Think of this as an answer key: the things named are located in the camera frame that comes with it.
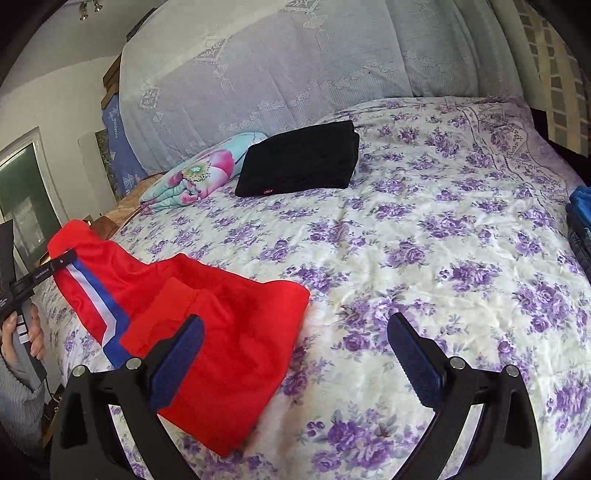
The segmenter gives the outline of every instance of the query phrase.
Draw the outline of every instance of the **window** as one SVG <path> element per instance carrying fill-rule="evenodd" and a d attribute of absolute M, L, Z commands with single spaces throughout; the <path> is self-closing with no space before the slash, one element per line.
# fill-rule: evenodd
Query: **window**
<path fill-rule="evenodd" d="M 38 130 L 0 155 L 0 215 L 14 221 L 17 264 L 32 270 L 66 220 L 41 148 Z"/>

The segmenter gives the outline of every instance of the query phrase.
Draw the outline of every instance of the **human hand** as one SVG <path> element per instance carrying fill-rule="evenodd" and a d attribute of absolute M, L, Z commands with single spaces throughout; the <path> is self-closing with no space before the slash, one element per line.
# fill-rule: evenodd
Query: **human hand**
<path fill-rule="evenodd" d="M 17 318 L 17 313 L 13 312 L 2 324 L 2 356 L 4 360 L 13 364 L 18 362 L 17 352 L 12 344 L 12 334 L 17 328 Z M 35 304 L 31 304 L 31 324 L 28 327 L 31 356 L 36 356 L 41 360 L 45 356 L 45 335 L 41 330 L 39 310 Z"/>

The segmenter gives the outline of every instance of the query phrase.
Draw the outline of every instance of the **blue gripper pad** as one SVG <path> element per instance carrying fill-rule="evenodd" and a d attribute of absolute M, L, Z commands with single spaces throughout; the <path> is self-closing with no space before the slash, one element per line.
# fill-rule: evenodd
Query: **blue gripper pad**
<path fill-rule="evenodd" d="M 193 316 L 186 330 L 176 339 L 168 355 L 151 377 L 148 399 L 151 411 L 156 413 L 170 405 L 201 350 L 204 337 L 205 326 L 202 319 Z"/>
<path fill-rule="evenodd" d="M 424 347 L 440 350 L 439 346 L 420 337 L 401 313 L 395 313 L 388 321 L 388 342 L 421 404 L 438 411 L 443 402 L 443 379 Z"/>

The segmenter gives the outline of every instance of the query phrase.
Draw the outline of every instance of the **jacket sleeve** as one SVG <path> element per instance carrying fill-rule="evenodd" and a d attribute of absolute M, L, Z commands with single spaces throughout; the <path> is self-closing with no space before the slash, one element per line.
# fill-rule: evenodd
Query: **jacket sleeve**
<path fill-rule="evenodd" d="M 31 391 L 18 380 L 0 355 L 0 423 L 14 445 L 32 457 L 43 454 L 41 418 L 45 386 Z"/>

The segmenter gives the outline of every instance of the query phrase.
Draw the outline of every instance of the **wooden headboard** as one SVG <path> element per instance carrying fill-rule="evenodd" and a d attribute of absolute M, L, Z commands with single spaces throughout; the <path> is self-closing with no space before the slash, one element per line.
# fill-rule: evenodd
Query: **wooden headboard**
<path fill-rule="evenodd" d="M 107 91 L 106 95 L 100 102 L 100 106 L 104 110 L 113 98 L 113 95 L 119 93 L 119 67 L 121 65 L 121 55 L 113 62 L 107 73 L 103 77 L 103 85 Z"/>

